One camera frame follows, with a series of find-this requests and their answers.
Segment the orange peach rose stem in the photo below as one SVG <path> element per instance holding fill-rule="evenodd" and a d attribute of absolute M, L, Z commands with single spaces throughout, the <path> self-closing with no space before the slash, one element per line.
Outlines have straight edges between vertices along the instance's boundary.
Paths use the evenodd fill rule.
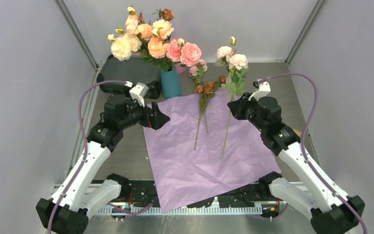
<path fill-rule="evenodd" d="M 163 58 L 167 51 L 166 40 L 174 31 L 169 21 L 160 19 L 152 24 L 152 38 L 148 42 L 148 52 L 153 58 Z"/>

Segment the small peach rose stem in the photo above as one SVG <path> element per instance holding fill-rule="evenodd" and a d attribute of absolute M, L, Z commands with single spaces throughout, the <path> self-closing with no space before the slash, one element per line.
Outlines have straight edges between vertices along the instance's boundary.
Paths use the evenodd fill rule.
<path fill-rule="evenodd" d="M 129 15 L 126 22 L 125 22 L 126 33 L 129 34 L 139 34 L 138 30 L 138 16 L 137 15 Z"/>

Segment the cream white rose stem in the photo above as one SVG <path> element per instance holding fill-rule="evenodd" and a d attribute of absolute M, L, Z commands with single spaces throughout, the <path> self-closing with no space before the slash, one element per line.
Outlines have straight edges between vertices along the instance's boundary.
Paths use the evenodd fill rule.
<path fill-rule="evenodd" d="M 142 45 L 141 40 L 135 34 L 125 33 L 120 37 L 108 34 L 107 40 L 111 42 L 111 53 L 119 61 L 129 60 L 133 53 Z"/>

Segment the purple and pink wrapping paper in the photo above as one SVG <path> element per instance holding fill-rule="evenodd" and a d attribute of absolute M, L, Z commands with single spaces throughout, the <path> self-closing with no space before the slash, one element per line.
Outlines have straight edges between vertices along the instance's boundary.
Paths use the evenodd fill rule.
<path fill-rule="evenodd" d="M 170 117 L 159 130 L 144 136 L 163 212 L 232 191 L 280 172 L 259 130 L 236 120 L 227 106 L 228 92 L 219 89 L 199 118 L 199 95 L 158 103 Z"/>

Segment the brown rose flower stem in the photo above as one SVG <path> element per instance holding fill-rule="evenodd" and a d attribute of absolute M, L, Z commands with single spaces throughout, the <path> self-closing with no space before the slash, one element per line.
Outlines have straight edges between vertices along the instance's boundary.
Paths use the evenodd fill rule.
<path fill-rule="evenodd" d="M 159 20 L 172 21 L 175 18 L 175 14 L 167 8 L 164 10 L 158 9 L 157 14 Z"/>

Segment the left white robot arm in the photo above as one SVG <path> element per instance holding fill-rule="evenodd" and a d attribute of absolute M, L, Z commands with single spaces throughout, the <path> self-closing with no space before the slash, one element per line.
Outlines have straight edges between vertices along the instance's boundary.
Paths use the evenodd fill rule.
<path fill-rule="evenodd" d="M 78 162 L 50 199 L 40 199 L 36 210 L 44 228 L 58 234 L 82 234 L 98 210 L 110 201 L 126 201 L 129 180 L 110 174 L 95 190 L 86 194 L 95 174 L 112 154 L 125 129 L 139 124 L 158 130 L 169 122 L 156 102 L 151 106 L 123 95 L 111 95 L 104 104 L 100 121 L 89 131 Z"/>

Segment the large pink rose stem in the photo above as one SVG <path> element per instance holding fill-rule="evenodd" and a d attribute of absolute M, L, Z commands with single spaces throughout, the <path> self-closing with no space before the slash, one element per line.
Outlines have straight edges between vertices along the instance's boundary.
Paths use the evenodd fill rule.
<path fill-rule="evenodd" d="M 202 51 L 197 44 L 186 42 L 182 38 L 173 39 L 167 46 L 166 57 L 173 63 L 191 67 L 201 59 Z"/>

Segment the pink flower bouquet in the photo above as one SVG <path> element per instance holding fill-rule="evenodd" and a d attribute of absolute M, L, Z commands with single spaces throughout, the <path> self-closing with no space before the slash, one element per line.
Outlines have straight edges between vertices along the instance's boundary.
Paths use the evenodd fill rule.
<path fill-rule="evenodd" d="M 203 59 L 199 59 L 197 63 L 191 66 L 189 69 L 189 76 L 192 78 L 192 82 L 196 86 L 195 93 L 199 95 L 199 118 L 197 124 L 194 150 L 196 150 L 197 148 L 202 119 L 204 120 L 206 133 L 208 133 L 206 108 L 210 100 L 215 96 L 215 92 L 226 82 L 225 75 L 219 76 L 217 81 L 203 82 L 203 75 L 206 71 L 207 63 Z"/>

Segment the pale pink rose stem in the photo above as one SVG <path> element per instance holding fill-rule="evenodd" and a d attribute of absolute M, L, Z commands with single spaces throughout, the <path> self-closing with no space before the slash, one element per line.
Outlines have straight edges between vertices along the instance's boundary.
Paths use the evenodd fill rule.
<path fill-rule="evenodd" d="M 224 65 L 228 72 L 225 81 L 222 82 L 222 87 L 228 91 L 228 102 L 244 94 L 244 79 L 248 70 L 248 59 L 246 55 L 237 52 L 236 43 L 236 38 L 230 36 L 229 45 L 221 46 L 216 51 L 216 65 Z"/>

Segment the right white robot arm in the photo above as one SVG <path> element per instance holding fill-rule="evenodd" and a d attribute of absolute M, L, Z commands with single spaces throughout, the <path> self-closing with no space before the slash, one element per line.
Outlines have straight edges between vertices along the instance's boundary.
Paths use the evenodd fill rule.
<path fill-rule="evenodd" d="M 317 234 L 344 234 L 357 225 L 368 232 L 362 214 L 364 201 L 350 196 L 317 165 L 295 131 L 283 123 L 281 107 L 273 97 L 254 99 L 249 93 L 228 103 L 232 116 L 247 120 L 261 133 L 264 145 L 284 161 L 303 182 L 307 192 L 277 172 L 259 179 L 259 195 L 279 198 L 303 214 Z"/>

